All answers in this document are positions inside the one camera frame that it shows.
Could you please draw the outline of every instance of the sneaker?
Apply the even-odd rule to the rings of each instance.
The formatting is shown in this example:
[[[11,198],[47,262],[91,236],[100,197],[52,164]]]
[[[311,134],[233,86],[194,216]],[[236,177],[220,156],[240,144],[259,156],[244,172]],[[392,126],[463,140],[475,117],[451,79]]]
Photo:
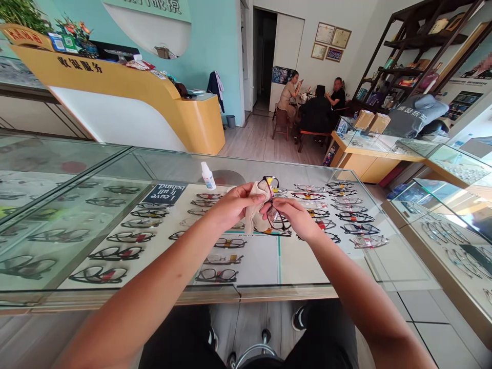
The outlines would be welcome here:
[[[215,331],[212,327],[210,327],[209,330],[209,345],[214,348],[215,352],[217,352],[217,349],[219,348],[219,338],[215,334]]]
[[[304,306],[301,306],[299,310],[292,316],[291,323],[292,323],[292,328],[294,328],[295,331],[304,331],[306,329],[306,326],[302,324],[302,313],[304,312]]]

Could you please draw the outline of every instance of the black shirt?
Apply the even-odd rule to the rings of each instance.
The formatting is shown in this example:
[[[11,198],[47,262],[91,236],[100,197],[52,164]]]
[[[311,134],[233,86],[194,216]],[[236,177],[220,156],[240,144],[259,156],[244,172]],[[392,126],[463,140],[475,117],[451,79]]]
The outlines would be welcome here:
[[[329,117],[332,105],[324,96],[313,97],[299,108],[302,113],[303,131],[324,133],[329,130]]]
[[[333,105],[333,110],[345,108],[345,91],[343,90],[343,88],[338,91],[334,91],[330,98],[333,101],[335,101],[336,99],[340,100],[339,102],[337,102],[336,105]]]

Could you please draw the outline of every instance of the doorway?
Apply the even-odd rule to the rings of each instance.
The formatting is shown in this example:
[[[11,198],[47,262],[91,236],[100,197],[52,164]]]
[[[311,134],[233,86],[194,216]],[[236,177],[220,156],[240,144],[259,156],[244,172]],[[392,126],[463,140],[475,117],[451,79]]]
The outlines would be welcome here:
[[[277,13],[253,10],[253,114],[269,115]]]

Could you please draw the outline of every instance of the wooden chair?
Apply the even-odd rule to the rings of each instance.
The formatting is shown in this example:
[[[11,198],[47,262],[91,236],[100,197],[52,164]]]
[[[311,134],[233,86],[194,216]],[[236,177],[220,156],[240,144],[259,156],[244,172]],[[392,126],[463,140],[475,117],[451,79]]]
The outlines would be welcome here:
[[[286,136],[287,142],[289,142],[290,122],[289,122],[289,116],[287,115],[287,111],[275,108],[275,114],[273,115],[272,121],[274,121],[272,139],[275,139],[275,133],[281,133]],[[282,127],[282,126],[285,126],[285,131],[277,131],[277,127]]]
[[[302,146],[304,145],[304,136],[305,135],[315,135],[315,136],[331,137],[332,133],[331,132],[330,133],[319,133],[319,132],[310,132],[310,131],[303,131],[303,130],[301,130],[300,131],[300,134],[299,134],[299,137],[296,140],[296,145],[298,143],[300,143],[299,149],[297,150],[297,152],[301,152],[302,151]]]

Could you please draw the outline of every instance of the beige dress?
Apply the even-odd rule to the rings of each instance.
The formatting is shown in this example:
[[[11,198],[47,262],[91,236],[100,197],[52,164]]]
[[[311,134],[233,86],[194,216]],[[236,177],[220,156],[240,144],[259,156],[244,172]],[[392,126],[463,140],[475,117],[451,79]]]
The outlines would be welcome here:
[[[292,96],[296,93],[296,88],[293,83],[287,82],[285,87],[283,88],[282,94],[280,95],[280,100],[277,104],[277,107],[280,110],[286,110],[287,115],[289,116],[289,121],[291,124],[294,123],[296,118],[296,108],[292,105],[289,105],[289,101]]]

